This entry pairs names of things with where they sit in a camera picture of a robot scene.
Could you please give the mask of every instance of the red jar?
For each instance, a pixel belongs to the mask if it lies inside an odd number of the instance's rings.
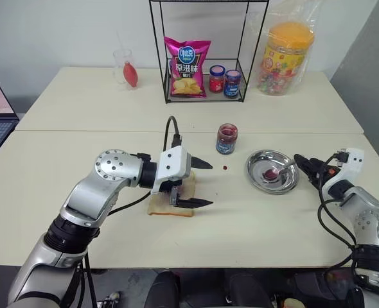
[[[231,154],[235,149],[235,142],[238,138],[238,129],[233,124],[223,124],[216,136],[216,150],[221,154]]]
[[[224,89],[225,67],[214,65],[209,69],[209,90],[212,93],[221,93]]]

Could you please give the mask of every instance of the white table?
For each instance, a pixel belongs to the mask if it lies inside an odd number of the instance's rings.
[[[112,69],[65,67],[16,130],[163,132],[170,115],[181,132],[216,133],[222,123],[243,133],[362,133],[321,72],[309,72],[300,88],[271,97],[251,86],[246,100],[165,104],[158,69],[140,69],[139,87],[123,91]]]
[[[215,133],[183,137],[190,153],[214,166],[196,171],[195,192],[214,204],[180,218],[147,215],[146,200],[107,218],[90,245],[93,267],[318,267],[346,257],[348,249],[318,224],[317,191],[303,173],[297,187],[282,196],[249,183],[244,164],[254,150],[326,159],[342,147],[363,148],[364,169],[355,184],[379,199],[379,158],[360,134],[243,133],[229,156],[216,152]],[[162,141],[162,133],[148,132],[13,132],[0,149],[0,264],[25,261],[102,150],[145,152],[158,160]],[[145,192],[126,188],[117,206]],[[339,210],[333,212],[345,221]]]

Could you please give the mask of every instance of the chip bag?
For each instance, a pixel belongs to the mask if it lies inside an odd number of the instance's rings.
[[[202,63],[207,57],[211,41],[188,40],[180,43],[169,37],[164,37],[164,41],[172,56],[171,95],[205,98]]]

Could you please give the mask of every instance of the black wire rack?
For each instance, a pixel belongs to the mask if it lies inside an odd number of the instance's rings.
[[[250,82],[251,78],[251,72],[254,65],[255,55],[257,52],[258,44],[260,43],[261,38],[261,32],[263,29],[265,17],[268,10],[269,0],[148,0],[150,5],[150,12],[151,12],[151,20],[152,20],[152,27],[154,30],[154,39],[155,39],[155,46],[157,49],[157,57],[158,57],[158,64],[159,64],[159,70],[161,73],[161,82],[163,85],[164,90],[164,98],[166,103],[182,103],[182,102],[203,102],[203,101],[244,101],[245,95],[247,93],[248,84]],[[240,82],[240,91],[237,97],[235,98],[227,98],[224,96],[223,93],[212,93],[208,89],[208,83],[209,83],[209,74],[206,74],[204,72],[204,88],[206,92],[206,98],[189,98],[187,96],[183,95],[171,95],[171,71],[170,71],[170,60],[171,57],[168,56],[166,45],[164,44],[164,52],[165,52],[165,63],[164,60],[161,60],[161,51],[160,47],[161,44],[159,44],[159,36],[157,36],[157,26],[156,22],[154,21],[154,8],[158,5],[159,6],[159,25],[162,28],[162,36],[164,37],[165,34],[165,26],[164,26],[164,14],[163,14],[163,3],[240,3],[245,5],[245,16],[243,18],[242,22],[242,32],[241,32],[241,38],[240,43],[238,47],[238,54],[234,58],[206,58],[204,65],[205,67],[209,67],[208,64],[220,64],[222,62],[225,62],[227,65],[225,66],[227,69],[236,69],[237,71],[241,72],[241,82]],[[240,51],[243,44],[244,39],[244,30],[245,30],[245,23],[247,21],[248,12],[250,9],[250,3],[263,3],[265,4],[265,8],[263,9],[263,15],[260,25],[259,33],[256,37],[256,43],[254,45],[254,52],[251,59],[251,66],[249,67],[248,71],[244,71],[241,67],[240,63]]]

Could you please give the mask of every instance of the blue jar lid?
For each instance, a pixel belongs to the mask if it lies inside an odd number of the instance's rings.
[[[225,67],[222,65],[213,65],[209,69],[209,73],[213,76],[223,76],[225,74]]]
[[[237,71],[236,69],[231,69],[225,73],[225,77],[228,80],[236,81],[236,80],[241,79],[241,73]]]

